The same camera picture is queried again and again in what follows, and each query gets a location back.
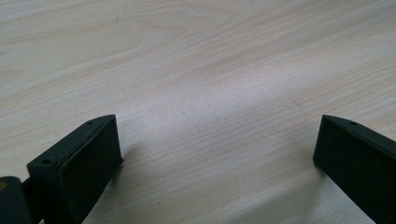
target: mounting hole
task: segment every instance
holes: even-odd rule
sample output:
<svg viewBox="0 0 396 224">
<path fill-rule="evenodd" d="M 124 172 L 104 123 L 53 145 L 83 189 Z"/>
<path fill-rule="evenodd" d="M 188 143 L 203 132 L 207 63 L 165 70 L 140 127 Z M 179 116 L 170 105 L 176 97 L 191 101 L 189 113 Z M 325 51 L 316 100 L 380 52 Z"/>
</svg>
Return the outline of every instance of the mounting hole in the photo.
<svg viewBox="0 0 396 224">
<path fill-rule="evenodd" d="M 55 162 L 55 158 L 53 158 L 53 157 L 46 158 L 46 159 L 44 159 L 44 160 L 42 161 L 42 163 L 45 164 L 45 165 L 47 165 L 47 164 L 52 164 L 52 163 L 54 163 L 54 162 Z"/>
</svg>

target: light wood surface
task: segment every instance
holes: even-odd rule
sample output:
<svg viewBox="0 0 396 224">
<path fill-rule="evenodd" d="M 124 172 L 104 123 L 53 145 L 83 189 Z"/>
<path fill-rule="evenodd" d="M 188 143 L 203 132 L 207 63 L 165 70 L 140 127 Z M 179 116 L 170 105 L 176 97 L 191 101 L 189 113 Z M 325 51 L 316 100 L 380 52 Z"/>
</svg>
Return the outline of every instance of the light wood surface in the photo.
<svg viewBox="0 0 396 224">
<path fill-rule="evenodd" d="M 322 114 L 396 139 L 395 1 L 1 1 L 0 175 L 116 114 L 84 223 L 373 223 L 318 170 Z"/>
</svg>

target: wood grain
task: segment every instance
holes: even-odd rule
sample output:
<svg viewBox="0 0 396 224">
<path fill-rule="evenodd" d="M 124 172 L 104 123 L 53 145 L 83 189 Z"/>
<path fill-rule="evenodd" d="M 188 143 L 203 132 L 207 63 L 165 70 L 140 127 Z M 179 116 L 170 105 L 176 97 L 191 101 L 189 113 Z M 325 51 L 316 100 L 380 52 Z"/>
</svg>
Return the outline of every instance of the wood grain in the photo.
<svg viewBox="0 0 396 224">
<path fill-rule="evenodd" d="M 84 223 L 372 223 L 318 170 L 322 114 L 396 139 L 395 1 L 2 1 L 0 175 L 116 114 Z"/>
</svg>

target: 3d printed part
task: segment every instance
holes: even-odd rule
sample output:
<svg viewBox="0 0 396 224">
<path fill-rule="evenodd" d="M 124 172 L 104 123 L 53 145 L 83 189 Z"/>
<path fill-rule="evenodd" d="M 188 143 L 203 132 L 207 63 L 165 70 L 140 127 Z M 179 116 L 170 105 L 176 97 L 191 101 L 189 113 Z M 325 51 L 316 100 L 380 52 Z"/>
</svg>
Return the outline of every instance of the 3d printed part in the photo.
<svg viewBox="0 0 396 224">
<path fill-rule="evenodd" d="M 375 223 L 396 223 L 396 142 L 323 116 L 314 163 Z"/>
<path fill-rule="evenodd" d="M 22 184 L 0 178 L 0 223 L 82 223 L 121 164 L 115 115 L 92 119 L 29 162 Z"/>
</svg>

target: table surface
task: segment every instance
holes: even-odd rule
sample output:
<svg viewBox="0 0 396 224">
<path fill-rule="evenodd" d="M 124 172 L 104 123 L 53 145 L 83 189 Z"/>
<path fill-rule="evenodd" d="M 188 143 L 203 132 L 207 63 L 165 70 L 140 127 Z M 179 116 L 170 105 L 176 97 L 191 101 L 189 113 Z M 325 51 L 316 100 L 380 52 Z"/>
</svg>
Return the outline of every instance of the table surface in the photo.
<svg viewBox="0 0 396 224">
<path fill-rule="evenodd" d="M 116 114 L 84 223 L 373 223 L 317 169 L 321 115 L 396 139 L 395 1 L 1 1 L 0 175 Z"/>
</svg>

